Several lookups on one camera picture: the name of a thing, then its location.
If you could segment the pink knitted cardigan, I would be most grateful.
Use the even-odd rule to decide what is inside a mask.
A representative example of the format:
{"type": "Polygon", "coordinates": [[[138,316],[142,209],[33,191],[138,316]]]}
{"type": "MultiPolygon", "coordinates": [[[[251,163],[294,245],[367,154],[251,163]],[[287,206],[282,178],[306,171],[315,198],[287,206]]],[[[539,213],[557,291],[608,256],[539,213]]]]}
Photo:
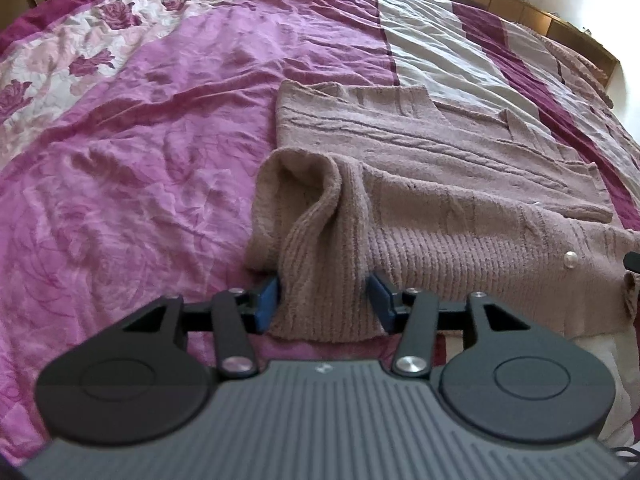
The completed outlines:
{"type": "Polygon", "coordinates": [[[634,322],[639,247],[598,168],[510,110],[433,99],[422,86],[286,80],[277,146],[259,169],[246,263],[280,276],[273,335],[378,334],[366,283],[459,300],[487,292],[570,337],[634,322]]]}

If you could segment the pink purple floral bedspread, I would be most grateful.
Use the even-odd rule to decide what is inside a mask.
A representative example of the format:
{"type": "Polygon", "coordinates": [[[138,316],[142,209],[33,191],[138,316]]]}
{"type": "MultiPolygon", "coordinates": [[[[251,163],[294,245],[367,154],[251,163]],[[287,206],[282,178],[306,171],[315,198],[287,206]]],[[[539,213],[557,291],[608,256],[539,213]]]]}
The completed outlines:
{"type": "MultiPolygon", "coordinates": [[[[639,148],[577,53],[447,0],[98,0],[1,55],[1,453],[47,440],[34,387],[51,360],[160,295],[253,283],[260,167],[283,81],[422,86],[510,110],[598,168],[639,235],[639,148]]],[[[639,407],[636,319],[570,338],[612,370],[608,443],[639,407]]],[[[386,356],[273,335],[264,358],[386,356]]]]}

